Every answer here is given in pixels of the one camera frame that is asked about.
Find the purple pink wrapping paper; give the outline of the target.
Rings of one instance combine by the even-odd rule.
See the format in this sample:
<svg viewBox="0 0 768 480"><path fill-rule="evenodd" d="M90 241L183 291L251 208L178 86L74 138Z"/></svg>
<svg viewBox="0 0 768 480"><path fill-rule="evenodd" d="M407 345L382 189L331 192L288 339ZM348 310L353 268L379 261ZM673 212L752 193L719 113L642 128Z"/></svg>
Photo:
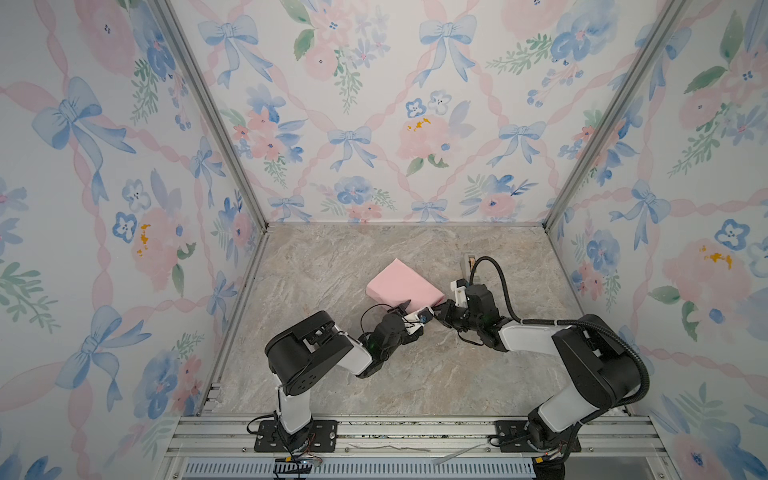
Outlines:
<svg viewBox="0 0 768 480"><path fill-rule="evenodd" d="M407 303L406 311L413 313L434 307L445 295L415 270L399 259L393 260L365 288L365 293L377 303L395 307Z"/></svg>

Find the aluminium corner post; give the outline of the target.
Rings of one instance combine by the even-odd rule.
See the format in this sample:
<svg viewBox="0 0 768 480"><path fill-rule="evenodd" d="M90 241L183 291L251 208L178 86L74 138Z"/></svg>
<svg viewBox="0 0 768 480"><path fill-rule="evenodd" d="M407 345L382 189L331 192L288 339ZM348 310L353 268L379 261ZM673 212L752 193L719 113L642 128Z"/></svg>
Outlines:
<svg viewBox="0 0 768 480"><path fill-rule="evenodd" d="M564 212L569 201L591 168L595 157L608 141L615 126L634 100L639 85L650 73L653 64L661 55L661 51L674 33L676 25L680 22L680 16L685 12L688 4L689 1L684 0L665 1L662 4L662 9L656 21L651 25L644 45L638 50L626 72L625 80L617 88L614 97L608 104L603 119L595 131L594 138L587 143L581 158L567 177L563 189L556 196L550 213L543 221L542 225L547 234L553 230L559 219L565 216Z"/></svg>
<svg viewBox="0 0 768 480"><path fill-rule="evenodd" d="M166 36L171 52L180 64L180 69L187 79L191 94L201 109L202 117L209 126L211 135L220 148L224 161L231 170L236 186L244 197L248 211L253 215L261 234L266 234L268 223L258 204L255 192L250 184L246 170L239 160L232 141L225 131L224 122L218 112L214 98L208 88L203 72L195 58L189 42L179 24L170 1L149 0L148 5L155 15L159 27Z"/></svg>

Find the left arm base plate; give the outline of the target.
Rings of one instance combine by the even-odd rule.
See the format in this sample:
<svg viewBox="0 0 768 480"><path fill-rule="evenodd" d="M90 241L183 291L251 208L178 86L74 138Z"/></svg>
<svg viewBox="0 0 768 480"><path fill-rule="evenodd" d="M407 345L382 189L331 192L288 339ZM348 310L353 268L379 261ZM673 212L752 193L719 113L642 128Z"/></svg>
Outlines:
<svg viewBox="0 0 768 480"><path fill-rule="evenodd" d="M255 436L253 450L257 453L333 453L336 449L338 426L335 420L311 420L305 427L288 434L274 418L257 418L258 428L246 427Z"/></svg>

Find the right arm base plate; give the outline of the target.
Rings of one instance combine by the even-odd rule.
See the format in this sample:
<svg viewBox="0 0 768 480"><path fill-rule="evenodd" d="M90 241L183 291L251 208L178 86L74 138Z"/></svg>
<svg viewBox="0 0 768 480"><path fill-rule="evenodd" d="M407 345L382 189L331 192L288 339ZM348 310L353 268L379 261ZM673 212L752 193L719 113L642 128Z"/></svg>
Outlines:
<svg viewBox="0 0 768 480"><path fill-rule="evenodd" d="M551 433L545 427L523 420L498 420L494 422L495 433L488 437L488 443L505 453L533 453L553 456L566 451L582 451L577 437L571 438L572 429Z"/></svg>

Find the left aluminium corner post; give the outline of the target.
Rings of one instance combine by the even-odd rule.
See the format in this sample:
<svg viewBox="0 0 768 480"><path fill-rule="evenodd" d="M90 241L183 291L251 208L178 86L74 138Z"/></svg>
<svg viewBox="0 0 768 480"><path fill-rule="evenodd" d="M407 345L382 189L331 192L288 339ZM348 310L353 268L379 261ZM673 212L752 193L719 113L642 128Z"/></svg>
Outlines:
<svg viewBox="0 0 768 480"><path fill-rule="evenodd" d="M211 135L220 148L224 161L231 170L236 186L244 197L248 211L253 215L261 234L266 234L268 223L258 204L255 192L250 184L246 170L239 160L232 141L225 131L224 122L218 112L214 98L208 88L203 72L195 58L189 42L179 24L170 1L149 0L148 5L155 15L159 27L166 36L171 52L180 64L180 69L187 79L191 94L201 109L202 117L209 126Z"/></svg>

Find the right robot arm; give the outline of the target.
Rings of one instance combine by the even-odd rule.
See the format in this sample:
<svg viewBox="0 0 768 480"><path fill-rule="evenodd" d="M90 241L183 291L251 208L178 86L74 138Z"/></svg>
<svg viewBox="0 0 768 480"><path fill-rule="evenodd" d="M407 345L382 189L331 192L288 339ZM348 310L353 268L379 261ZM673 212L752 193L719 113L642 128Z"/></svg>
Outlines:
<svg viewBox="0 0 768 480"><path fill-rule="evenodd" d="M435 308L435 318L459 333L476 333L482 346L500 352L559 358L567 384L530 412L525 432L510 440L525 441L536 451L574 442L582 425L638 402L650 389L650 373L639 354L596 315L513 320L449 300Z"/></svg>

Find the right aluminium corner post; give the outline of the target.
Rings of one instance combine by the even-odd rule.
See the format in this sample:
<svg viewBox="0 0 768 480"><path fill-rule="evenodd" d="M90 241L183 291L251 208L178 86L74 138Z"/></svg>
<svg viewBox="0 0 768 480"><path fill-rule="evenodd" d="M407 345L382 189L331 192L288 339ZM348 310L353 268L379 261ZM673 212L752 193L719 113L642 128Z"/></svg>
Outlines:
<svg viewBox="0 0 768 480"><path fill-rule="evenodd" d="M639 85L650 73L653 64L661 55L661 51L674 33L676 25L680 22L680 16L685 12L688 4L689 1L684 0L665 1L662 4L662 9L656 21L651 25L644 45L638 50L626 72L625 80L617 88L614 97L608 104L603 119L595 131L594 138L587 143L581 158L567 177L563 189L556 196L550 213L543 221L542 225L547 234L553 230L559 219L565 216L564 212L569 201L591 168L595 157L608 141L615 126L634 100Z"/></svg>

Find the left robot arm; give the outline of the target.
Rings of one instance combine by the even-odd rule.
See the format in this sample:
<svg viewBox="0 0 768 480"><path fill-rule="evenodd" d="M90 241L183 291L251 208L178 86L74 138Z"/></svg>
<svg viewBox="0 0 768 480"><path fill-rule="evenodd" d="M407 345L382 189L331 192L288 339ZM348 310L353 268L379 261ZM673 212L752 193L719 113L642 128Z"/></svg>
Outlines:
<svg viewBox="0 0 768 480"><path fill-rule="evenodd" d="M265 347L272 374L279 382L278 437L297 449L308 439L313 423L311 389L336 367L358 378L381 370L396 350L417 341L434 318L430 307L409 313L407 302L389 306L373 331L355 339L320 310L273 337Z"/></svg>

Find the aluminium frame rail front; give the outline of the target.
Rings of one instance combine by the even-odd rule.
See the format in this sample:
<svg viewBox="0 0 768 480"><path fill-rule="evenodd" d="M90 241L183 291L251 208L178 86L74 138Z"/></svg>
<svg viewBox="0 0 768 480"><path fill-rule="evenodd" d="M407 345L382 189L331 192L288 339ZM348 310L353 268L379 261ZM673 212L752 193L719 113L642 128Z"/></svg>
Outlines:
<svg viewBox="0 0 768 480"><path fill-rule="evenodd" d="M337 416L337 457L440 457L461 451L465 456L495 457L502 452L489 444L495 433L492 416ZM167 457L264 457L254 450L258 424L250 415L184 417L166 448ZM578 433L573 457L667 456L657 429L643 416L601 417Z"/></svg>

